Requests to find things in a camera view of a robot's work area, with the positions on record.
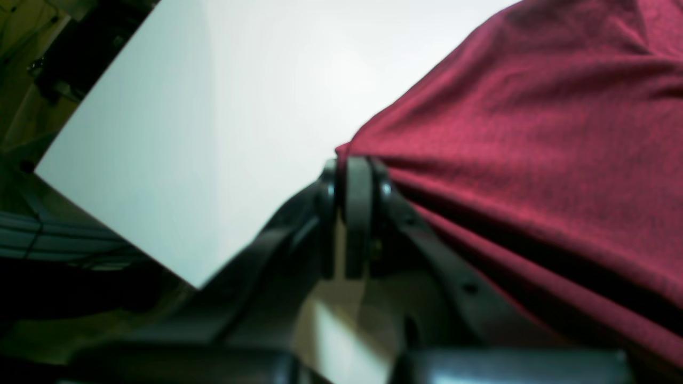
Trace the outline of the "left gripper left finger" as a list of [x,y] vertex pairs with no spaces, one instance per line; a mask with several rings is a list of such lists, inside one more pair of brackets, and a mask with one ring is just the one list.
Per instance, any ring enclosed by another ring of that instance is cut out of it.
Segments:
[[291,350],[300,307],[334,272],[337,162],[278,209],[254,240],[178,311],[79,352],[79,383],[300,383]]

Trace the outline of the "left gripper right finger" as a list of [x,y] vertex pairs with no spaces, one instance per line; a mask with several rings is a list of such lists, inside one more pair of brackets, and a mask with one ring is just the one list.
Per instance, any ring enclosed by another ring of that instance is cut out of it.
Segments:
[[396,299],[404,349],[390,383],[632,383],[618,350],[536,325],[446,246],[376,159],[344,163],[344,275],[415,285]]

